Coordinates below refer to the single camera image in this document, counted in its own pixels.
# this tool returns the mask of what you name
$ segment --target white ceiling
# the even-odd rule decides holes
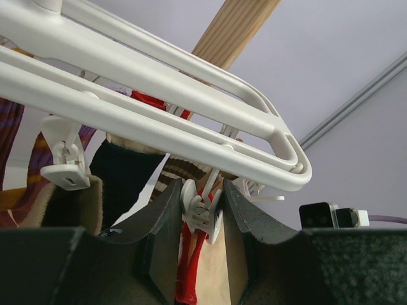
[[[188,51],[223,3],[93,1]],[[231,72],[269,97],[300,139],[405,51],[405,0],[282,0]],[[11,159],[29,159],[44,115],[26,110]]]

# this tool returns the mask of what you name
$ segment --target red fabric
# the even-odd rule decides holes
[[[156,107],[156,108],[159,108],[161,110],[167,111],[167,107],[165,106],[165,102],[163,100],[159,100],[158,98],[151,97],[149,95],[143,94],[143,93],[135,91],[135,90],[132,91],[132,94],[130,95],[130,97],[134,98],[136,100],[139,100],[140,102],[151,105],[153,107]],[[181,118],[188,119],[190,114],[191,114],[190,111],[184,110],[183,113],[181,114]]]
[[[211,201],[213,200],[212,194],[209,194],[209,199]],[[192,234],[188,225],[184,223],[183,231],[181,234],[183,239],[181,258],[177,270],[176,300],[180,303],[189,305],[196,305],[198,303],[195,286],[197,284],[199,255],[207,237],[207,234],[201,230],[197,230],[197,232],[195,231],[195,233],[197,234],[197,244],[195,245],[195,249],[193,250],[191,259],[188,262],[192,242]]]

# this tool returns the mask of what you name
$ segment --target beige fabric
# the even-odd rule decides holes
[[[226,264],[223,222],[219,236],[213,245],[203,243],[198,263],[198,305],[229,305],[229,278]]]
[[[112,135],[110,133],[106,134],[107,141],[110,143],[113,143],[117,146],[120,146],[121,148],[128,149],[130,151],[137,151],[138,153],[144,153],[144,154],[165,154],[165,152],[155,149],[153,147],[126,140],[122,137],[119,137],[117,135]]]
[[[20,227],[83,226],[92,234],[102,228],[102,181],[89,175],[90,187],[65,191],[48,183]]]

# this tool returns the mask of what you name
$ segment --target white plastic drying rack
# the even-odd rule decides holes
[[[305,153],[261,92],[88,1],[0,0],[0,36],[173,107],[155,109],[0,47],[4,98],[283,191],[299,190],[312,176]],[[179,118],[183,109],[221,122],[222,132]],[[236,141],[239,130],[265,139],[275,156]],[[185,186],[183,196],[193,197],[194,187]]]

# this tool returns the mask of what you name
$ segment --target white plastic clip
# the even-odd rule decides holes
[[[258,196],[260,190],[264,188],[263,184],[254,183],[249,187],[249,181],[245,178],[239,177],[233,181],[233,184],[239,189],[239,191],[246,197],[250,202],[272,202],[272,201],[284,201],[284,196]],[[252,196],[252,192],[257,192],[257,196]]]
[[[222,144],[227,148],[233,149],[228,144]],[[208,181],[198,195],[197,186],[194,180],[188,179],[181,190],[181,206],[183,208],[184,220],[187,223],[192,234],[199,229],[208,234],[206,241],[213,244],[221,230],[223,211],[218,207],[222,190],[216,191],[212,202],[209,194],[212,189],[219,170],[213,168]]]
[[[366,210],[357,210],[357,226],[358,227],[369,227],[370,222],[369,222],[369,214],[368,211]]]
[[[91,92],[84,91],[93,97]],[[41,175],[67,191],[90,187],[89,166],[79,137],[81,124],[59,116],[48,116],[41,124],[41,131],[51,149],[53,165],[44,166]]]

